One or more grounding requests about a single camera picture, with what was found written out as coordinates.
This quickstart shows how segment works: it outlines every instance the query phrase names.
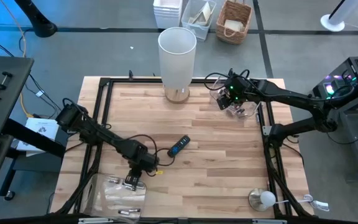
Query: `wooden table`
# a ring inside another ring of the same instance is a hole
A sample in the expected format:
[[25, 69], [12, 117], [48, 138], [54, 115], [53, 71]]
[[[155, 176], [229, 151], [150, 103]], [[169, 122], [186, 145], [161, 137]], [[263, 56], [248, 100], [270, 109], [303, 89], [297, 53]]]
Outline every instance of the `wooden table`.
[[[95, 104], [100, 77], [85, 77], [78, 104], [89, 115]], [[282, 79], [270, 79], [284, 88]], [[104, 108], [102, 99], [99, 122]], [[254, 188], [267, 189], [259, 123], [255, 116], [245, 120], [229, 117], [213, 105], [209, 90], [203, 85], [190, 85], [190, 97], [184, 104], [169, 103], [160, 83], [115, 83], [108, 116], [111, 131], [122, 137], [135, 134], [152, 136], [158, 148], [171, 147], [184, 134], [190, 144], [179, 153], [170, 167], [159, 167], [163, 174], [141, 178], [147, 186], [142, 217], [192, 218], [272, 218], [273, 209], [256, 212], [248, 203]], [[273, 102], [276, 123], [291, 123], [290, 107]], [[138, 138], [153, 153], [150, 140]], [[67, 147], [78, 144], [78, 136], [70, 138]], [[286, 142], [298, 150], [296, 144]], [[65, 154], [51, 212], [58, 210], [75, 190], [85, 153], [85, 145]], [[302, 161], [291, 149], [282, 147], [282, 160], [288, 188], [302, 199], [308, 184]], [[161, 163], [169, 163], [166, 153], [158, 155]], [[127, 161], [112, 146], [103, 144], [99, 172], [125, 177]], [[305, 209], [313, 209], [303, 203]]]

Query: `clear plastic bag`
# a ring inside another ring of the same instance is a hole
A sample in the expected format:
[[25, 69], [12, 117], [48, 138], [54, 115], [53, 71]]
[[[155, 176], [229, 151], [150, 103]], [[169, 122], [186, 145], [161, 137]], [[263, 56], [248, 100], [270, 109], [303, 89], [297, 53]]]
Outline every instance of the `clear plastic bag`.
[[[213, 86], [211, 88], [218, 89], [224, 85], [224, 82], [225, 82], [225, 79], [222, 79], [221, 77], [219, 77], [218, 79], [216, 79], [215, 83], [213, 84]], [[219, 98], [222, 91], [223, 91], [223, 89], [209, 91], [209, 95], [211, 95], [210, 103], [217, 108], [219, 108], [219, 106], [216, 103], [216, 99]], [[244, 102], [240, 106], [232, 104], [231, 106], [229, 106], [226, 109], [226, 113], [227, 113], [227, 115], [236, 117], [238, 119], [246, 119], [246, 117], [250, 117], [255, 114], [259, 105], [260, 105], [260, 102], [258, 104], [254, 103], [254, 102]]]
[[135, 224], [144, 209], [146, 186], [139, 182], [133, 191], [123, 183], [119, 177], [92, 176], [83, 191], [81, 213]]

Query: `wicker basket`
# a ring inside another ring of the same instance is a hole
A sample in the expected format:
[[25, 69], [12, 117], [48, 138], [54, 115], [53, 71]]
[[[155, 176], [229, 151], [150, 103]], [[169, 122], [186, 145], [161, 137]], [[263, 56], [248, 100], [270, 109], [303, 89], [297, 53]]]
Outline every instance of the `wicker basket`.
[[[230, 44], [241, 44], [246, 38], [249, 29], [249, 22], [251, 20], [252, 8], [243, 3], [232, 2], [226, 0], [218, 21], [216, 22], [216, 35], [219, 39]], [[234, 31], [224, 26], [226, 19], [240, 21], [243, 23], [245, 29], [242, 32]]]

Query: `black remote control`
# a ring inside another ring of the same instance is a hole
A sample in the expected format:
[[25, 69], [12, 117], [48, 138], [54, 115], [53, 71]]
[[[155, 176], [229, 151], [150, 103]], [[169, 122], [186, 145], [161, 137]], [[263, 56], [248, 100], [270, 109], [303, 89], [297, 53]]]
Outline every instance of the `black remote control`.
[[189, 136], [183, 136], [171, 149], [167, 152], [168, 156], [174, 158], [188, 143], [190, 142]]

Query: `concrete floor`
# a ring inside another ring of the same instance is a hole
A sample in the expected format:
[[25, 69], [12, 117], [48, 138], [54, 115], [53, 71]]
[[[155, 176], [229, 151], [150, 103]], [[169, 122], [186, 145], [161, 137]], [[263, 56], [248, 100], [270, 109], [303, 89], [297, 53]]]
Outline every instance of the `concrete floor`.
[[[156, 28], [152, 0], [34, 0], [39, 9], [59, 27], [77, 28]], [[340, 0], [246, 0], [260, 6], [266, 30], [323, 30], [319, 18], [329, 14]], [[19, 23], [30, 26], [14, 1], [7, 1]], [[251, 29], [257, 32], [253, 13]], [[358, 25], [358, 10], [346, 21]], [[14, 25], [0, 3], [0, 44], [20, 56], [17, 31], [4, 31]], [[346, 30], [357, 30], [347, 26]], [[82, 79], [87, 75], [159, 75], [158, 33], [149, 32], [57, 32], [42, 39], [33, 32], [26, 33], [27, 56], [35, 59], [33, 76], [58, 104], [63, 97], [78, 99]], [[268, 77], [270, 60], [274, 78], [284, 78], [288, 89], [309, 92], [328, 73], [347, 57], [358, 56], [358, 33], [351, 35], [266, 35], [266, 43], [259, 34], [248, 34], [239, 46], [225, 44], [208, 34], [205, 42], [198, 42], [195, 76], [211, 72], [240, 71], [248, 68], [251, 77]], [[261, 44], [267, 47], [262, 53]], [[25, 105], [31, 113], [52, 114], [52, 110], [32, 93], [24, 90]], [[310, 115], [292, 109], [293, 119]], [[16, 104], [11, 118], [25, 123], [25, 116]], [[344, 176], [355, 166], [351, 149], [329, 141], [318, 132], [302, 134], [300, 149], [305, 158], [305, 170], [311, 195], [330, 204], [330, 212], [316, 211], [322, 218], [358, 222], [358, 184], [347, 184]], [[10, 161], [4, 163], [0, 185]], [[11, 189], [16, 198], [5, 202], [0, 197], [0, 218], [42, 215], [48, 197], [55, 188], [57, 174], [18, 172]]]

